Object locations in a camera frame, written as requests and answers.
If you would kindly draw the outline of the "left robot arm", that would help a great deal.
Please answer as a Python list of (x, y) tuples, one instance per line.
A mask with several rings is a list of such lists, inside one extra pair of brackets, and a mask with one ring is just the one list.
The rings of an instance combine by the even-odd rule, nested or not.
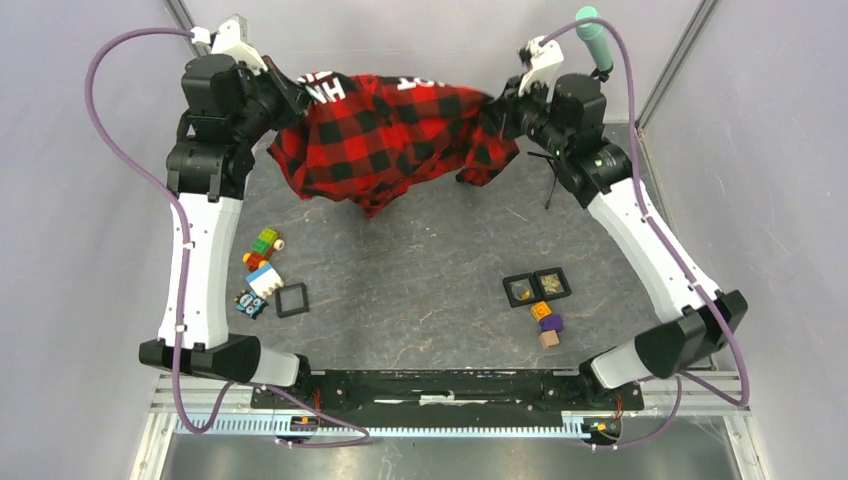
[(255, 144), (301, 121), (311, 97), (263, 55), (258, 67), (226, 54), (189, 61), (187, 108), (166, 157), (173, 249), (168, 300), (157, 336), (140, 344), (141, 364), (176, 374), (270, 384), (290, 407), (306, 405), (313, 379), (303, 357), (229, 330), (229, 259), (253, 169)]

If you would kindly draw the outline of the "black square frame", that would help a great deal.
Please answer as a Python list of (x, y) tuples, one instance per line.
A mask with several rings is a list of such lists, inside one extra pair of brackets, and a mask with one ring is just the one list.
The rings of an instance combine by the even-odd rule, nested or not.
[[(559, 277), (559, 280), (561, 281), (562, 287), (563, 287), (562, 292), (552, 294), (552, 295), (546, 294), (544, 292), (543, 287), (540, 284), (540, 276), (549, 275), (549, 274), (556, 274)], [(548, 269), (543, 269), (543, 270), (537, 270), (533, 273), (533, 278), (535, 279), (535, 281), (536, 281), (536, 283), (539, 287), (542, 299), (545, 300), (545, 301), (551, 301), (551, 300), (557, 300), (557, 299), (565, 298), (565, 297), (568, 297), (572, 294), (572, 289), (571, 289), (571, 287), (568, 283), (568, 280), (565, 276), (565, 272), (564, 272), (562, 267), (553, 267), (553, 268), (548, 268)]]
[(310, 310), (308, 290), (304, 283), (287, 284), (274, 292), (275, 311), (278, 318), (288, 318)]
[[(526, 283), (528, 287), (532, 289), (532, 295), (526, 300), (520, 301), (513, 297), (511, 293), (511, 285), (516, 282)], [(539, 302), (542, 300), (541, 293), (539, 287), (533, 278), (532, 273), (524, 273), (519, 275), (513, 275), (509, 277), (505, 277), (502, 280), (502, 285), (507, 296), (509, 305), (511, 308), (518, 308), (522, 306), (531, 305), (533, 303)]]

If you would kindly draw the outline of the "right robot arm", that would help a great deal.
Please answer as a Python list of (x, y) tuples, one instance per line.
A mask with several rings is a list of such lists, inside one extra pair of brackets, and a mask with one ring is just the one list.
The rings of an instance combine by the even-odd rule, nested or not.
[(700, 271), (650, 203), (636, 156), (606, 138), (600, 81), (567, 74), (546, 85), (518, 75), (507, 81), (497, 105), (505, 132), (541, 147), (558, 183), (615, 241), (659, 319), (657, 326), (581, 364), (580, 400), (602, 408), (618, 387), (682, 374), (724, 348), (745, 382), (734, 333), (748, 302), (740, 291), (725, 291)]

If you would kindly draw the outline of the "round holographic badge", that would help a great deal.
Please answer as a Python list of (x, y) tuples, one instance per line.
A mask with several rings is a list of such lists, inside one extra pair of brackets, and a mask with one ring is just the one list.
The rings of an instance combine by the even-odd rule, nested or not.
[(513, 283), (510, 289), (513, 297), (520, 301), (526, 300), (532, 295), (532, 289), (526, 283)]

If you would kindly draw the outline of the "red black plaid shirt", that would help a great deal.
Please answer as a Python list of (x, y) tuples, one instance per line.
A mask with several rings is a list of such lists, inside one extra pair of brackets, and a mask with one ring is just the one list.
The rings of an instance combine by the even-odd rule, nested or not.
[(485, 186), (519, 153), (495, 98), (474, 88), (336, 71), (297, 81), (311, 96), (307, 115), (280, 130), (267, 152), (304, 200), (350, 201), (372, 218), (445, 174)]

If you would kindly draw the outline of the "gold brooch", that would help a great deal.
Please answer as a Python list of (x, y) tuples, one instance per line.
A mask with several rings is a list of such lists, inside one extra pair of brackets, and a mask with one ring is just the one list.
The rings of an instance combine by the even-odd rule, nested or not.
[(562, 283), (556, 274), (540, 276), (540, 284), (546, 294), (552, 295), (563, 291)]

